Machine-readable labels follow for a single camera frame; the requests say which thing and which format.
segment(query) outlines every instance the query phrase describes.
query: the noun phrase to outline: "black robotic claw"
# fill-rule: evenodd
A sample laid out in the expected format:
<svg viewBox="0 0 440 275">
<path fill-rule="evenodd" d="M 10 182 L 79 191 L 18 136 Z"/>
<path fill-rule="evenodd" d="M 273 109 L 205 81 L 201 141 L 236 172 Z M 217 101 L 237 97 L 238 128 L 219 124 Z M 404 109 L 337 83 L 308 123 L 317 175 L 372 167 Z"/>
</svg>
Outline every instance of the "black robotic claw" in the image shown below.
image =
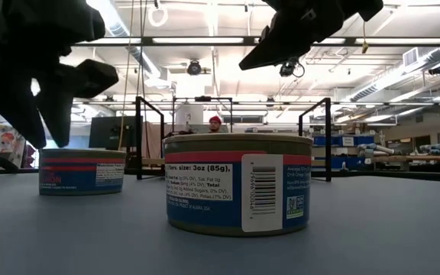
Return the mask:
<svg viewBox="0 0 440 275">
<path fill-rule="evenodd" d="M 84 1 L 45 3 L 0 0 L 0 115 L 36 148 L 46 144 L 40 115 L 56 144 L 66 146 L 73 98 L 92 98 L 118 81 L 108 64 L 85 60 L 73 67 L 59 61 L 72 44 L 104 37 L 101 15 Z M 37 96 L 32 79 L 40 86 Z"/>
<path fill-rule="evenodd" d="M 260 43 L 239 63 L 242 70 L 286 62 L 310 50 L 359 13 L 369 21 L 383 8 L 382 0 L 264 0 L 277 12 Z"/>
</svg>

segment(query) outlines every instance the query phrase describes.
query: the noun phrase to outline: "can label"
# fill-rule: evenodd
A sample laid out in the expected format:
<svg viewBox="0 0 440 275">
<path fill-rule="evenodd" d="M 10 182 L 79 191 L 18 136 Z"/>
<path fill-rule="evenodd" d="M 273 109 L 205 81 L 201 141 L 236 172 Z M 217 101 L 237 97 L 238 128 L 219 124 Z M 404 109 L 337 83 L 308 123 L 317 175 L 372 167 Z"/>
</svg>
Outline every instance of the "can label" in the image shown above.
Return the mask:
<svg viewBox="0 0 440 275">
<path fill-rule="evenodd" d="M 46 193 L 115 192 L 121 190 L 123 159 L 44 158 L 39 187 Z"/>
<path fill-rule="evenodd" d="M 311 157 L 263 151 L 166 155 L 167 214 L 205 226 L 272 231 L 307 223 Z"/>
</svg>

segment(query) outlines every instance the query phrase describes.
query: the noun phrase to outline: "table surface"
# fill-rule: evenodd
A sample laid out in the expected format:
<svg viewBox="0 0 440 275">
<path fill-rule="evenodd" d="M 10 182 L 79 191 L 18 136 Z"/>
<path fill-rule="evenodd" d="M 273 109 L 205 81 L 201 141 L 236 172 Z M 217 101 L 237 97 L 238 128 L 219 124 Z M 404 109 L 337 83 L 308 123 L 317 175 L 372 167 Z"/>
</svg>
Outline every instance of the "table surface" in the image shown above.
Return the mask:
<svg viewBox="0 0 440 275">
<path fill-rule="evenodd" d="M 440 183 L 312 181 L 308 228 L 225 238 L 173 228 L 164 181 L 118 194 L 39 196 L 37 174 L 0 175 L 0 274 L 440 274 Z"/>
</svg>

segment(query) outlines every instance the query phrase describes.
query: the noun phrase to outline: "can lid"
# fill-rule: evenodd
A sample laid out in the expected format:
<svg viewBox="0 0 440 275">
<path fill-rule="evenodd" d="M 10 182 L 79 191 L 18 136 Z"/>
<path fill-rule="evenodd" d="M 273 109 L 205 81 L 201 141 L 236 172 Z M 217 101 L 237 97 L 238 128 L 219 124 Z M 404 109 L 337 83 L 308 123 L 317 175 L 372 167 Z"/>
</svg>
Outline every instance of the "can lid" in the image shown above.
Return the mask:
<svg viewBox="0 0 440 275">
<path fill-rule="evenodd" d="M 67 149 L 67 148 L 52 148 L 52 149 L 41 149 L 45 153 L 65 153 L 65 154 L 111 154 L 111 155 L 126 155 L 126 152 L 118 150 L 104 150 L 104 149 Z"/>
<path fill-rule="evenodd" d="M 165 144 L 187 141 L 284 141 L 312 145 L 313 141 L 307 137 L 289 136 L 285 134 L 183 134 L 168 137 Z"/>
</svg>

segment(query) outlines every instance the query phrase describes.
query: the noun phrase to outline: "red stripe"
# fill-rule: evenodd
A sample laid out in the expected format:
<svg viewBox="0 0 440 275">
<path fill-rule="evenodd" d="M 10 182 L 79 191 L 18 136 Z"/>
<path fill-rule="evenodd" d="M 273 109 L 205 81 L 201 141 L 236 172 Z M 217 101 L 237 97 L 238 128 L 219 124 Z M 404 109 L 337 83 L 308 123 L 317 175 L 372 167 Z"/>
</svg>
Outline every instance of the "red stripe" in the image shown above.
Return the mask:
<svg viewBox="0 0 440 275">
<path fill-rule="evenodd" d="M 283 164 L 311 165 L 312 157 L 300 155 L 283 155 Z"/>
<path fill-rule="evenodd" d="M 96 171 L 96 167 L 41 167 L 47 171 Z"/>
<path fill-rule="evenodd" d="M 91 157 L 44 158 L 45 163 L 125 163 L 125 159 L 96 159 Z"/>
<path fill-rule="evenodd" d="M 242 161 L 245 154 L 265 154 L 260 150 L 251 151 L 204 151 L 204 152 L 183 152 L 166 155 L 166 163 L 186 162 L 237 162 Z"/>
</svg>

